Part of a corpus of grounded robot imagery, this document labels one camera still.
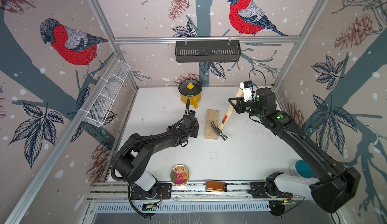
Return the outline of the wooden handled claw hammer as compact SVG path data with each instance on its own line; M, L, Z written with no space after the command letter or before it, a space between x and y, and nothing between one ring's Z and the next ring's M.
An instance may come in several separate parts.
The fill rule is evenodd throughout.
M212 131L214 132L215 136L212 137L212 139L214 140L217 140L218 137L220 136L224 141L226 141L228 139L228 137L223 134L222 130L224 129L226 123L228 122L228 120L230 119L232 113L234 112L233 108L231 107L231 105L229 104L229 107L228 109L226 110L223 118L222 118L222 121L216 125L215 122L213 120L210 121L210 126L211 126L211 129Z

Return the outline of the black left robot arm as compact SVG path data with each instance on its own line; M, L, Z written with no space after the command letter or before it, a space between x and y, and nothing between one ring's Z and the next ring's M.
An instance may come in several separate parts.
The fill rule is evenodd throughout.
M131 199L131 192L134 187L139 187L147 198L157 195L163 197L163 193L158 188L159 181L146 168L153 154L170 147L185 147L189 138L198 137L199 122L195 112L191 111L189 106L190 99L187 99L183 117L168 126L164 133L149 136L132 134L111 159L111 177L116 181L125 181L129 184L129 203L143 219L151 219L155 214L143 213L136 208Z

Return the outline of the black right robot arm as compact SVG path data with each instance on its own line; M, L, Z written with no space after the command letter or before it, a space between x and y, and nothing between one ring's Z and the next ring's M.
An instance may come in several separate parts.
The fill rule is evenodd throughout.
M313 171L313 178L274 172L266 178L270 197L297 194L312 199L321 209L333 214L353 199L361 175L353 167L346 168L304 135L296 122L277 109L276 96L270 88L258 88L251 80L240 83L238 93L229 103L236 113L263 125L285 141Z

